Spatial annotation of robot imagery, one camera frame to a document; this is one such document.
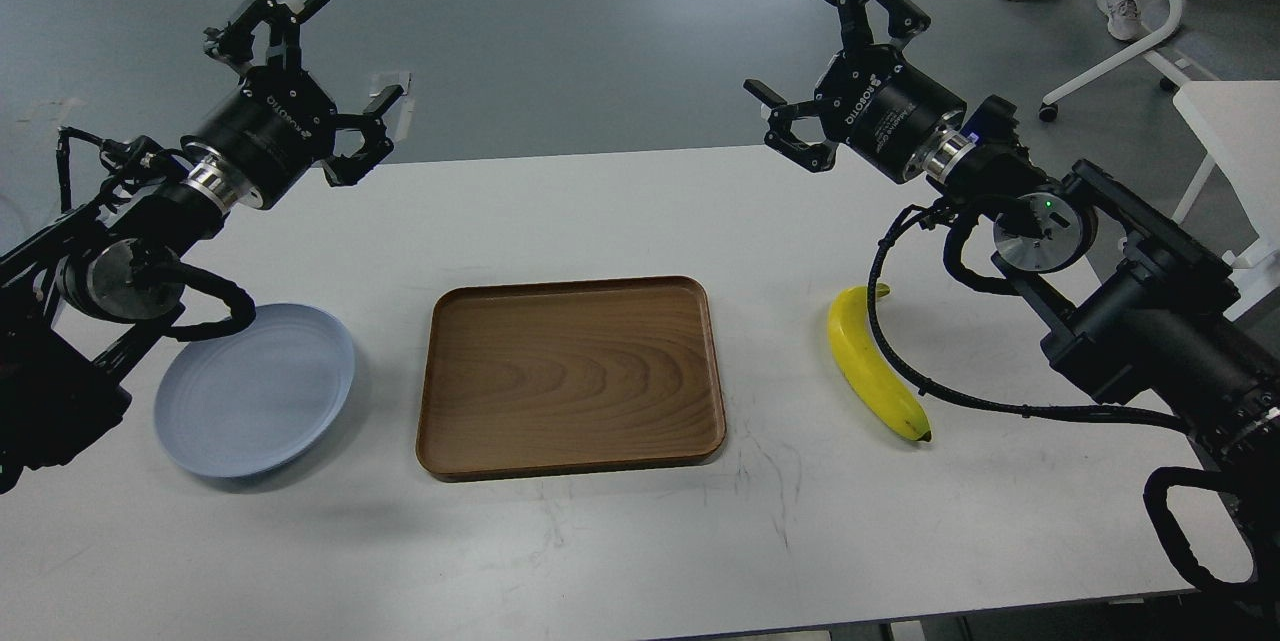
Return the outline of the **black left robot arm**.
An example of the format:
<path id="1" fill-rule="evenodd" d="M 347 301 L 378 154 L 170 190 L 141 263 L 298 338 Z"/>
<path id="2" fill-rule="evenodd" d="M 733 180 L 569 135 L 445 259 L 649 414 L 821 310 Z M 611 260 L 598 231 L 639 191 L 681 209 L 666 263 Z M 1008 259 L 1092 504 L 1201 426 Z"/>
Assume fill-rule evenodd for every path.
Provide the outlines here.
<path id="1" fill-rule="evenodd" d="M 246 0 L 204 52 L 237 88 L 180 145 L 60 127 L 61 212 L 3 257 L 3 490 L 68 464 L 122 422 L 124 377 L 164 336 L 205 342 L 255 321 L 242 287 L 184 255 L 237 203 L 273 209 L 311 168 L 356 186 L 393 150 L 401 84 L 339 113 L 305 70 L 300 32 L 330 0 Z"/>

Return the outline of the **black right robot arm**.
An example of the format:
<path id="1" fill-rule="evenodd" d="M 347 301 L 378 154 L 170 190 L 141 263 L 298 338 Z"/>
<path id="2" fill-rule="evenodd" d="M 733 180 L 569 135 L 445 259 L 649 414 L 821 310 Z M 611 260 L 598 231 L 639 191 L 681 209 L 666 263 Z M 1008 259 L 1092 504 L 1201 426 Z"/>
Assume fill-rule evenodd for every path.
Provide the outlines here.
<path id="1" fill-rule="evenodd" d="M 1089 161 L 1052 179 L 1030 162 L 1018 109 L 964 100 L 906 61 L 929 17 L 911 0 L 823 0 L 840 49 L 813 97 L 762 81 L 765 145 L 806 171 L 847 146 L 896 184 L 924 177 L 938 200 L 914 216 L 943 225 L 943 267 L 978 293 L 1018 296 L 1046 322 L 1051 367 L 1094 400 L 1069 418 L 1151 423 L 1125 409 L 1156 392 L 1213 471 L 1160 480 L 1233 495 L 1242 523 L 1277 523 L 1277 358 L 1225 316 L 1229 267 Z"/>

